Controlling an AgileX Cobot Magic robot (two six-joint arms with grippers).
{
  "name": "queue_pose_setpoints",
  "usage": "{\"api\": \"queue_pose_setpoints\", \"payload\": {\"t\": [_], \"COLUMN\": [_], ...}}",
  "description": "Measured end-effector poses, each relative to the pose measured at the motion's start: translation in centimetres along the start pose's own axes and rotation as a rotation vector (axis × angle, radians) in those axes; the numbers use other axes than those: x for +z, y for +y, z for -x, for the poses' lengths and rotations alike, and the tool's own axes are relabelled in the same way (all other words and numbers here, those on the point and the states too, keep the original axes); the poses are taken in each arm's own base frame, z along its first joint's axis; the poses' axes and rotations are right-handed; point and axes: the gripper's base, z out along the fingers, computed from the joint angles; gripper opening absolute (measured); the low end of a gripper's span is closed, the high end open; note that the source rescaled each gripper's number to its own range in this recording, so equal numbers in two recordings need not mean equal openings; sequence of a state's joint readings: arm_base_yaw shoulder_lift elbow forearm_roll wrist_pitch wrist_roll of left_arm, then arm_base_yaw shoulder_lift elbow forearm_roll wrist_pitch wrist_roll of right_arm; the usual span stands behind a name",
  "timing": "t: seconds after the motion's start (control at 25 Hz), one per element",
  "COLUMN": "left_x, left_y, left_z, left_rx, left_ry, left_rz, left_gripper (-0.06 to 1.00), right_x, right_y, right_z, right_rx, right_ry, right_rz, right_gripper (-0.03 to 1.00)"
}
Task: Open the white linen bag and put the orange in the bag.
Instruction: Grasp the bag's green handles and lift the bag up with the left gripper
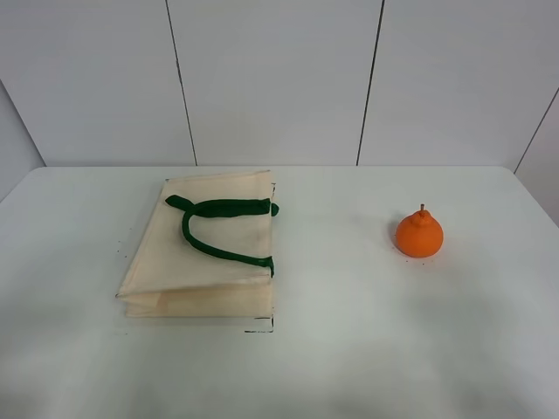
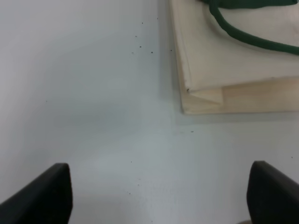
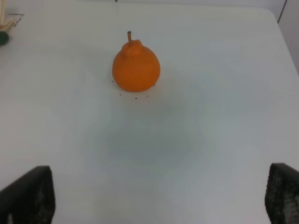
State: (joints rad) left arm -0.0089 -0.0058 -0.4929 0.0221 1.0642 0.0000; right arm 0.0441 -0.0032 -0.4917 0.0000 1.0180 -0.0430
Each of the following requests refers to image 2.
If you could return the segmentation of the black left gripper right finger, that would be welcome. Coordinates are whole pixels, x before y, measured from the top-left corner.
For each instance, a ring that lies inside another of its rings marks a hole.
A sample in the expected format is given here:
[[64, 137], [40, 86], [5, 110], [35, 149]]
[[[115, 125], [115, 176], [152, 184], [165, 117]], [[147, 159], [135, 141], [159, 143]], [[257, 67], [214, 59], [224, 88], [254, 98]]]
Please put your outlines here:
[[253, 162], [246, 199], [253, 224], [299, 222], [299, 185], [265, 161]]

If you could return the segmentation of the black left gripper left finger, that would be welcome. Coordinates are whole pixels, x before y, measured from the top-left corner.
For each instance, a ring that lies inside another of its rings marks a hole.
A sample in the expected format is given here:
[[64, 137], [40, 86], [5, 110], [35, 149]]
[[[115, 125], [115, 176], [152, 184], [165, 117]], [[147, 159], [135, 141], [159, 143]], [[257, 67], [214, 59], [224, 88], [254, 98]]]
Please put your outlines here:
[[73, 208], [70, 167], [56, 163], [0, 204], [2, 224], [67, 224]]

